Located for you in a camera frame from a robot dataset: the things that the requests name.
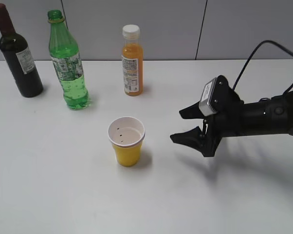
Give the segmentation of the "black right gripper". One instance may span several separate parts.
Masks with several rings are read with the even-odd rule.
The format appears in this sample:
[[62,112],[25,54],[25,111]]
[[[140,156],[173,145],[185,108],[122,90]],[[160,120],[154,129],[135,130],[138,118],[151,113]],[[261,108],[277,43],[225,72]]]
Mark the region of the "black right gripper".
[[229,86],[225,76],[217,77],[213,98],[219,111],[207,117],[199,109],[199,102],[179,111],[183,119],[204,119],[203,130],[196,127],[184,133],[170,135],[173,143],[193,148],[204,157],[213,157],[223,137],[238,131],[238,109],[244,102]]

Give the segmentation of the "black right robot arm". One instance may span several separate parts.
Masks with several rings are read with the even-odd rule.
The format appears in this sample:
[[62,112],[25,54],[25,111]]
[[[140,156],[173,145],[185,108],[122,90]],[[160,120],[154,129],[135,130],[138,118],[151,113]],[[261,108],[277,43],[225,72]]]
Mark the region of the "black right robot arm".
[[225,76],[209,81],[199,102],[179,111],[183,119],[202,119],[196,127],[170,136],[173,143],[213,157],[225,137],[289,134],[293,136],[293,91],[244,103]]

